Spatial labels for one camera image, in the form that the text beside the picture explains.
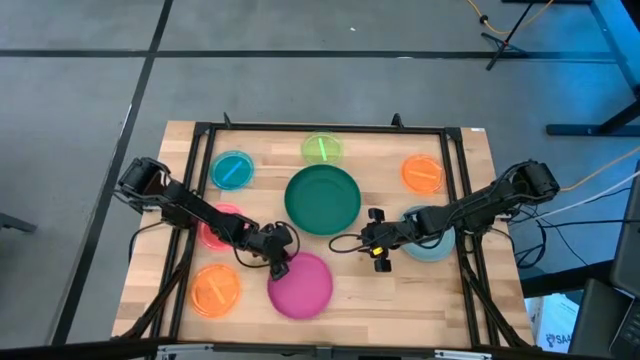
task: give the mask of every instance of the magenta plate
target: magenta plate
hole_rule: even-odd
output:
[[[273,307],[292,319],[309,319],[327,308],[333,293],[333,279],[319,257],[299,253],[289,262],[289,273],[267,285]]]

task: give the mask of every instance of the wooden table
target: wooden table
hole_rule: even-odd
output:
[[[167,164],[175,179],[184,176],[193,135],[194,122],[167,124],[158,159]],[[487,136],[483,129],[462,129],[469,177],[473,190],[485,187],[495,178]],[[211,181],[205,200],[211,204],[228,202],[241,208],[244,215],[260,224],[276,220],[290,221],[284,208],[284,190],[289,179],[305,162],[300,144],[309,133],[265,131],[217,131],[213,159],[228,150],[251,155],[255,164],[252,183],[242,191],[226,192]],[[362,193],[362,209],[355,223],[346,230],[359,233],[368,222],[367,209],[379,207],[387,219],[399,218],[414,205],[448,203],[446,186],[432,196],[410,193],[403,185],[400,166],[415,153],[426,153],[442,161],[437,136],[406,134],[340,133],[344,158],[340,167],[356,180]],[[201,139],[196,160],[195,187],[204,153]],[[458,197],[462,186],[455,156],[451,157]],[[159,221],[159,214],[145,214],[141,226]],[[501,230],[507,228],[496,224]],[[138,236],[133,259],[113,327],[118,335],[133,325],[158,292],[171,229],[161,225]],[[211,263],[223,263],[237,270],[242,294],[235,308],[223,318],[199,316],[190,303],[187,290],[179,339],[203,342],[249,342],[279,344],[332,344],[349,346],[470,347],[458,260],[455,251],[440,262],[421,263],[402,250],[392,251],[393,272],[376,273],[366,254],[335,254],[327,247],[327,238],[300,231],[302,251],[323,258],[334,277],[334,294],[325,312],[313,320],[296,321],[280,315],[271,305],[266,284],[268,268],[249,269],[238,264],[232,252],[212,252],[197,241],[190,281],[199,269]],[[356,245],[345,239],[340,247]],[[503,235],[484,236],[483,248],[493,299],[520,336],[532,343],[522,289],[511,244]],[[241,254],[248,262],[256,262]],[[476,299],[476,312],[483,343],[488,343],[484,312]],[[168,334],[173,298],[165,308],[161,334]]]

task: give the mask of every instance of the orange plate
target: orange plate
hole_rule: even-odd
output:
[[[227,265],[209,265],[200,270],[191,285],[195,311],[207,318],[227,314],[240,297],[240,281]]]
[[[412,155],[402,164],[402,181],[411,191],[433,194],[442,186],[442,167],[428,155]]]

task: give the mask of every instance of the cable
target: cable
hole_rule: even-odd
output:
[[[550,223],[550,222],[548,222],[547,220],[544,220],[544,219],[542,221],[544,221],[548,225],[553,226],[556,229],[556,231],[558,232],[558,235],[560,235],[560,239],[562,239],[562,242],[567,247],[567,249],[569,249],[569,251],[571,251],[573,256],[577,257],[578,260],[580,260],[584,264],[584,266],[589,267],[589,264],[587,264],[587,262],[584,261],[584,259],[581,258],[580,255],[578,255],[578,253],[575,250],[573,250],[573,248],[569,245],[569,242],[567,241],[567,239],[564,238],[564,236],[562,235],[562,232],[560,232],[560,229],[558,229],[558,227],[556,225],[553,225],[552,223]]]
[[[341,234],[341,235],[338,235],[338,236],[332,238],[331,240],[329,240],[329,250],[331,250],[332,252],[337,253],[337,254],[349,254],[349,253],[356,252],[358,250],[361,250],[361,249],[364,249],[364,248],[368,247],[369,245],[375,243],[376,241],[378,241],[383,236],[386,236],[387,234],[389,234],[389,231],[387,231],[386,233],[378,236],[375,239],[367,239],[367,238],[362,237],[361,235],[358,235],[358,234]],[[358,245],[358,246],[356,246],[354,248],[346,249],[346,250],[335,249],[332,246],[333,243],[336,240],[341,239],[341,238],[345,238],[345,237],[355,237],[358,240],[366,240],[367,242],[362,243],[362,245]]]
[[[131,240],[129,240],[129,263],[131,263],[131,258],[133,257],[133,244],[136,242],[136,238],[138,237],[138,235],[140,235],[141,232],[149,230],[152,227],[158,226],[160,224],[163,224],[163,222],[158,221],[157,223],[153,223],[151,225],[141,227],[140,229],[136,230],[136,232],[133,233],[133,235],[131,236]]]
[[[582,200],[582,201],[577,202],[577,203],[575,203],[575,204],[573,204],[573,205],[565,206],[565,207],[563,207],[563,208],[561,208],[561,209],[558,209],[558,210],[554,210],[554,211],[551,211],[551,212],[544,213],[544,214],[539,215],[539,216],[537,216],[537,217],[535,217],[535,218],[533,218],[533,219],[534,219],[534,220],[539,220],[539,219],[545,218],[545,217],[547,217],[547,216],[551,216],[551,215],[554,215],[554,214],[557,214],[557,213],[560,213],[560,212],[563,212],[563,211],[566,211],[566,210],[572,209],[572,208],[574,208],[574,207],[577,207],[577,206],[580,206],[580,205],[586,204],[586,203],[588,203],[588,202],[591,202],[592,200],[596,200],[596,199],[598,199],[599,197],[601,197],[602,195],[604,195],[604,194],[606,194],[606,193],[608,193],[608,192],[610,192],[610,191],[612,191],[612,190],[615,190],[615,189],[619,188],[619,187],[620,187],[620,186],[622,186],[624,183],[626,183],[626,182],[628,182],[628,181],[632,180],[633,178],[635,178],[635,177],[636,177],[636,176],[638,176],[638,175],[640,175],[640,170],[639,170],[639,171],[636,171],[636,172],[635,172],[635,173],[633,173],[631,176],[629,176],[629,177],[627,177],[626,179],[624,179],[624,180],[620,181],[619,183],[617,183],[617,184],[613,185],[612,187],[608,188],[607,190],[602,191],[602,192],[600,192],[600,193],[598,193],[598,194],[596,194],[596,195],[594,195],[594,196],[592,196],[592,197],[590,197],[590,198],[588,198],[588,199]]]
[[[293,230],[293,234],[296,236],[296,251],[294,252],[293,256],[290,256],[288,260],[293,259],[294,257],[296,257],[298,255],[298,252],[300,251],[300,237],[298,236],[298,232],[293,228],[293,226],[291,226],[290,224],[284,222],[284,221],[276,221],[276,225],[277,224],[282,224],[285,227],[287,227],[288,229]],[[224,230],[224,232],[227,234],[227,238],[230,241],[233,241],[233,238],[231,237],[231,233],[229,232],[229,230],[227,230],[227,228],[220,226],[220,229]],[[231,247],[233,248],[233,255],[236,258],[236,261],[238,261],[238,263],[244,267],[248,267],[250,269],[260,269],[263,267],[267,267],[270,266],[271,264],[266,263],[266,264],[260,264],[260,265],[251,265],[251,264],[247,264],[244,261],[242,261],[242,259],[240,259],[240,255],[238,255],[238,247],[239,244],[237,243],[233,243],[231,242]]]
[[[551,4],[553,4],[554,0],[549,0],[549,2],[542,8],[540,9],[535,15],[533,15],[529,20],[525,21],[524,23],[522,23],[522,25],[520,25],[520,29],[523,29],[529,25],[531,25],[540,15],[542,15],[545,11],[547,11],[547,9],[549,8],[549,6],[551,6]],[[489,30],[491,30],[492,32],[498,34],[498,35],[507,35],[509,33],[511,33],[511,31],[501,31],[501,30],[496,30],[493,26],[491,26],[491,24],[489,23],[489,17],[487,16],[486,18],[483,19],[483,17],[485,17],[486,15],[483,14],[480,9],[478,9],[478,6],[473,2],[473,0],[467,0],[467,2],[469,3],[469,5],[471,5],[471,7],[473,7],[473,10],[476,11],[476,14],[478,14],[478,16],[480,17],[482,23],[484,25],[487,26],[487,28]]]
[[[640,223],[640,219],[574,221],[574,222],[562,223],[562,224],[558,224],[558,225],[543,226],[543,228],[550,229],[550,228],[559,228],[559,227],[562,227],[562,226],[569,226],[569,225],[610,224],[610,223],[623,223],[623,224]]]
[[[566,188],[561,188],[561,189],[560,189],[560,191],[571,191],[571,190],[573,190],[573,189],[577,188],[578,186],[580,186],[580,185],[582,185],[582,184],[586,183],[587,181],[591,180],[594,176],[596,176],[596,175],[600,174],[600,173],[601,173],[601,172],[603,172],[604,170],[606,170],[606,169],[610,168],[611,166],[613,166],[613,165],[615,165],[615,164],[619,163],[620,161],[622,161],[622,160],[624,160],[624,159],[628,158],[629,156],[631,156],[631,155],[635,154],[635,153],[636,153],[636,152],[638,152],[638,151],[640,151],[640,146],[638,146],[637,148],[635,148],[635,149],[633,149],[633,150],[629,151],[628,153],[626,153],[626,154],[624,154],[624,155],[620,156],[619,158],[617,158],[617,159],[613,160],[612,162],[610,162],[610,163],[608,163],[608,164],[604,165],[603,167],[601,167],[600,169],[598,169],[598,170],[594,171],[591,175],[589,175],[589,176],[585,177],[584,179],[582,179],[582,180],[578,181],[577,183],[575,183],[575,184],[573,184],[573,185],[571,185],[571,186],[569,186],[569,187],[566,187]]]
[[[511,247],[513,248],[513,251],[516,251],[516,243],[513,241],[513,238],[511,237],[511,235],[509,235],[506,231],[496,229],[493,226],[489,227],[489,231],[497,232],[499,234],[504,235],[507,239],[509,239],[509,241],[511,241]]]
[[[523,213],[525,213],[525,214],[527,214],[527,215],[528,215],[528,216],[530,216],[530,217],[533,217],[533,216],[538,215],[538,213],[537,213],[537,209],[534,209],[534,210],[533,210],[533,214],[528,213],[528,212],[526,212],[526,211],[524,211],[524,210],[522,210],[522,212],[523,212]],[[546,224],[550,225],[550,226],[543,226],[542,224],[540,224],[540,222],[539,222],[539,221],[537,221],[537,220],[536,220],[536,223],[537,223],[537,225],[538,225],[538,228],[540,228],[540,232],[541,232],[541,234],[542,234],[542,236],[543,236],[542,244],[540,244],[540,245],[536,245],[536,246],[534,246],[534,247],[532,247],[532,248],[529,248],[529,249],[526,249],[526,250],[519,251],[519,252],[515,253],[515,254],[514,254],[514,256],[518,256],[518,255],[520,255],[520,254],[525,254],[525,253],[526,253],[526,254],[525,254],[525,255],[524,255],[524,256],[523,256],[523,257],[518,261],[518,263],[516,264],[516,265],[518,266],[518,268],[520,268],[520,269],[528,269],[528,268],[531,268],[531,267],[535,266],[535,265],[536,265],[536,264],[537,264],[537,263],[542,259],[542,256],[544,256],[544,253],[546,252],[546,232],[544,231],[544,229],[546,229],[546,228],[551,228],[551,227],[553,227],[553,228],[558,232],[558,235],[560,235],[560,238],[562,239],[562,242],[563,242],[563,243],[565,244],[565,246],[569,249],[569,251],[573,254],[573,256],[575,256],[578,260],[580,260],[580,261],[581,261],[585,266],[587,266],[587,267],[589,266],[589,264],[588,264],[586,261],[584,261],[584,259],[583,259],[582,257],[580,257],[580,255],[578,255],[578,253],[577,253],[575,250],[573,250],[573,248],[571,247],[571,245],[569,245],[569,242],[565,239],[564,235],[562,234],[562,232],[560,231],[560,229],[558,229],[557,225],[553,225],[551,222],[549,222],[549,221],[547,221],[547,220],[545,220],[545,219],[542,219],[542,221],[544,221]],[[538,248],[540,248],[540,249],[541,249],[541,251],[540,251],[540,253],[538,254],[538,257],[536,258],[536,260],[535,260],[533,263],[522,265],[522,263],[524,262],[524,259],[526,259],[526,258],[527,258],[527,257],[528,257],[532,252],[533,252],[533,251],[535,251],[535,250],[536,250],[536,249],[538,249]]]
[[[596,201],[598,201],[598,200],[600,200],[600,199],[604,199],[604,198],[609,197],[609,196],[618,195],[618,194],[620,194],[621,192],[628,191],[628,190],[631,190],[631,188],[630,188],[630,187],[629,187],[629,188],[624,188],[624,189],[620,189],[620,190],[618,190],[618,191],[616,191],[616,192],[612,192],[611,194],[602,195],[602,196],[600,196],[600,197],[598,197],[598,198],[595,198],[595,199],[593,199],[593,200],[591,200],[591,201],[587,201],[587,202],[585,203],[585,205],[586,205],[586,204],[591,204],[592,202],[596,202]]]

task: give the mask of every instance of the concrete floor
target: concrete floor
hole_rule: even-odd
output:
[[[640,75],[640,36],[612,2],[601,8]],[[522,5],[478,0],[509,27]],[[0,0],[0,49],[147,49],[162,0]],[[161,49],[487,51],[484,29],[462,0],[181,0]],[[513,39],[535,51],[607,51],[587,7],[552,6]],[[159,59],[125,164],[154,156],[168,120],[387,124],[487,129],[497,170],[527,158],[549,164],[563,185],[637,146],[637,139],[550,138],[547,123],[599,123],[632,102],[614,64],[567,61],[410,59]],[[33,235],[0,232],[0,347],[46,341],[84,235],[142,59],[0,57],[0,211],[39,225]],[[562,207],[628,176],[634,159],[541,207]],[[550,218],[619,218],[626,196]],[[139,216],[114,202],[70,341],[107,339]],[[532,224],[512,227],[518,249],[540,241]],[[613,257],[619,226],[562,230],[589,262]],[[538,268],[579,266],[549,233]]]

